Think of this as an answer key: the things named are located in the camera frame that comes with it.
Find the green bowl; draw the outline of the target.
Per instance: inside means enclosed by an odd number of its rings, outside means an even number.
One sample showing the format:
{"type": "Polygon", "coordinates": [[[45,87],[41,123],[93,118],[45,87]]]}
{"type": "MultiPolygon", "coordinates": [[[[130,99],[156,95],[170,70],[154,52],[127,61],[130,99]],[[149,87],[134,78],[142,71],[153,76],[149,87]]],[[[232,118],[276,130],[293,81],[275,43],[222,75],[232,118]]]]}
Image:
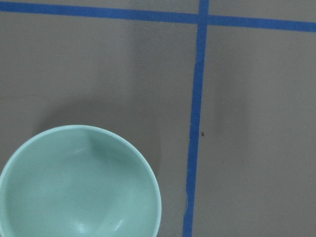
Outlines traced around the green bowl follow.
{"type": "Polygon", "coordinates": [[[3,237],[155,237],[156,177],[144,156],[107,130],[67,125],[19,147],[0,175],[3,237]]]}

